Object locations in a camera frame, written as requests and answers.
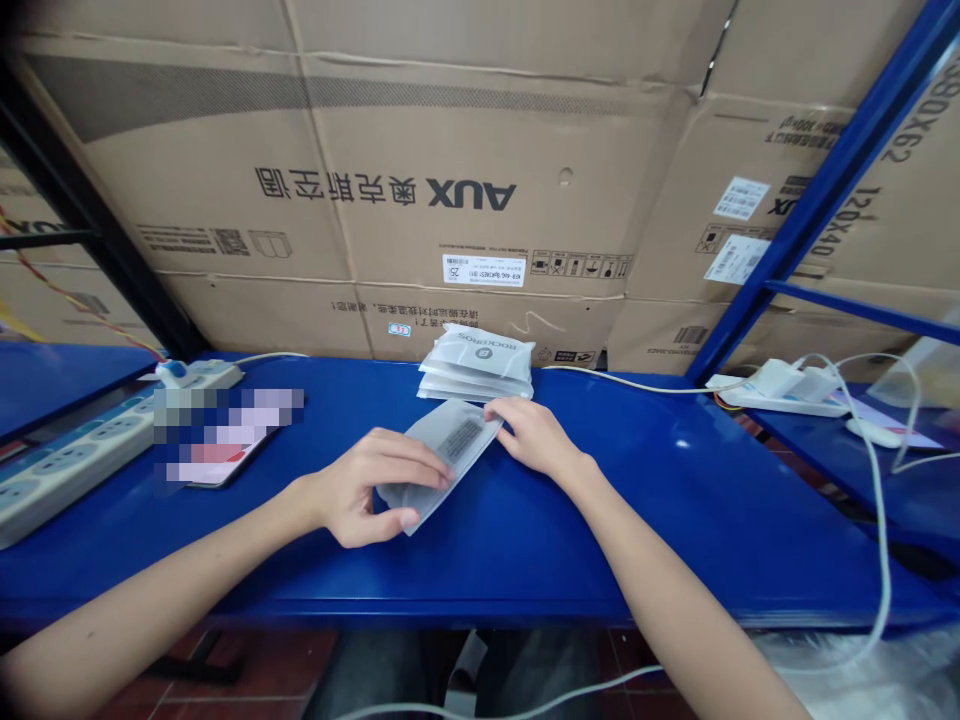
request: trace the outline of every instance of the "white packaging bag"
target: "white packaging bag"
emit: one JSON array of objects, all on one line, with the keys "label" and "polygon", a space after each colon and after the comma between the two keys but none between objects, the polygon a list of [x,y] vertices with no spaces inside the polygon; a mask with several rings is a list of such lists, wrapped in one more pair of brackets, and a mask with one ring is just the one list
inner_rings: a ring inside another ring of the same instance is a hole
[{"label": "white packaging bag", "polygon": [[446,490],[435,490],[414,483],[377,485],[377,494],[391,509],[412,507],[420,513],[420,522],[404,530],[407,535],[413,535],[453,492],[477,458],[493,442],[501,425],[503,420],[500,419],[486,422],[483,408],[462,400],[447,400],[417,420],[404,433],[423,441],[454,473],[454,479]]},{"label": "white packaging bag", "polygon": [[482,403],[488,403],[500,397],[513,397],[514,395],[532,398],[533,385],[526,383],[522,388],[494,387],[493,385],[451,380],[435,373],[426,372],[423,374],[420,388],[417,391],[417,397],[420,398],[435,398],[437,400],[456,398],[467,402]]},{"label": "white packaging bag", "polygon": [[443,328],[446,332],[420,364],[421,372],[484,385],[494,381],[518,389],[530,384],[530,356],[536,343],[456,323],[446,323]]}]

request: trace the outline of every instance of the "pants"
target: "pants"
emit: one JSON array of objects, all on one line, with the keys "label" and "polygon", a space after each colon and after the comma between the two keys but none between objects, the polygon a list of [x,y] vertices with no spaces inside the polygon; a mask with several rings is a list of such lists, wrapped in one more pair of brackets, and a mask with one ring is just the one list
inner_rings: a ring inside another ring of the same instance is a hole
[{"label": "pants", "polygon": [[[479,634],[488,649],[477,676],[477,717],[525,712],[600,680],[592,632],[547,628]],[[334,720],[388,702],[442,706],[447,678],[442,677],[434,649],[430,633],[388,630],[342,634],[307,704],[304,720]],[[538,717],[579,720],[600,715],[596,696],[587,695]]]}]

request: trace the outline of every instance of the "blue table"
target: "blue table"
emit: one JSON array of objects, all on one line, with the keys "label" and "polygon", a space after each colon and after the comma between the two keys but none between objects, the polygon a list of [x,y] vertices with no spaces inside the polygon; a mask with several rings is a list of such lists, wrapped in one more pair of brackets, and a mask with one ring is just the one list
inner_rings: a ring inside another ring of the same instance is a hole
[{"label": "blue table", "polygon": [[0,446],[156,364],[134,347],[0,343]]},{"label": "blue table", "polygon": [[[228,355],[214,355],[230,359]],[[371,427],[403,431],[416,365],[285,358],[244,387],[304,388],[304,422],[280,431],[231,487],[153,496],[140,457],[0,553],[0,618],[37,626],[264,502]],[[682,387],[682,378],[635,376]],[[866,627],[876,545],[703,396],[640,392],[535,371],[537,400],[744,626]],[[891,623],[942,621],[952,604],[893,568]],[[626,624],[613,575],[573,505],[494,444],[411,538],[343,550],[325,531],[286,547],[215,609],[212,624]]]},{"label": "blue table", "polygon": [[[907,410],[880,402],[866,394],[868,385],[852,385],[858,400],[906,423]],[[943,410],[921,410],[917,430],[951,452],[960,452],[960,437],[933,424]],[[863,440],[847,431],[847,418],[748,410],[747,414],[806,462],[828,477],[860,503],[875,508],[873,476]],[[960,540],[960,458],[938,460],[890,474],[896,450],[877,447],[883,472],[883,496],[887,517],[902,528]],[[904,462],[930,457],[928,452],[908,451]]]}]

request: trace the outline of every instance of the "fingernail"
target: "fingernail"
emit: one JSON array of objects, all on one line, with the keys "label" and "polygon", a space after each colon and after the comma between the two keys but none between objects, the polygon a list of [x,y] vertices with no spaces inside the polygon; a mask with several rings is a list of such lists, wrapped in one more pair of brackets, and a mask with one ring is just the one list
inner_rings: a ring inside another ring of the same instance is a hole
[{"label": "fingernail", "polygon": [[400,516],[400,527],[411,528],[420,522],[420,515],[416,510],[407,510]]}]

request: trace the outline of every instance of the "power outlet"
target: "power outlet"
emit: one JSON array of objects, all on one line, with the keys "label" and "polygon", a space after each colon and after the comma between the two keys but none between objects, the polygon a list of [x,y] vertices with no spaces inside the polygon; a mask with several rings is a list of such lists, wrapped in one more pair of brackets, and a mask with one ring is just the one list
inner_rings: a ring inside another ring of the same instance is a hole
[{"label": "power outlet", "polygon": [[[714,375],[707,381],[707,387],[727,387],[728,385],[735,385],[742,380],[743,378],[733,377],[732,375]],[[756,408],[757,410],[779,410],[780,412],[817,415],[819,417],[842,417],[850,412],[849,407],[832,398],[826,398],[820,402],[812,402],[810,400],[801,400],[789,393],[779,398],[768,398],[766,395],[758,392],[756,385],[752,382],[734,388],[733,390],[724,390],[718,394],[721,400],[734,407],[749,407]]]},{"label": "power outlet", "polygon": [[[218,390],[243,372],[223,360],[189,365],[188,387]],[[153,392],[130,398],[0,472],[0,550],[23,539],[153,445]]]}]

